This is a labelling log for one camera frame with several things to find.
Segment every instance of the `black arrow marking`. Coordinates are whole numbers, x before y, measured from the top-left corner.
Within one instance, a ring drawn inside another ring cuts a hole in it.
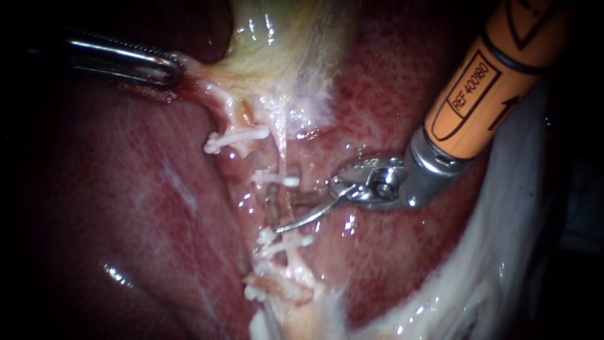
[[[502,101],[501,103],[504,105],[503,110],[501,112],[499,112],[499,115],[497,115],[497,118],[495,118],[495,120],[491,123],[488,131],[492,131],[497,126],[499,121],[503,118],[503,116],[505,116],[505,114],[508,113],[508,111],[510,111],[510,108],[512,108],[512,106],[518,104],[519,101],[520,101],[520,96],[515,96],[508,100]]]

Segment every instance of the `metal forceps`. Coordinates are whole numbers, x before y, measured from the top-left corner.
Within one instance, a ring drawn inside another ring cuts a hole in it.
[[[158,90],[173,88],[183,75],[176,58],[157,48],[72,28],[35,42],[26,54],[40,62]]]

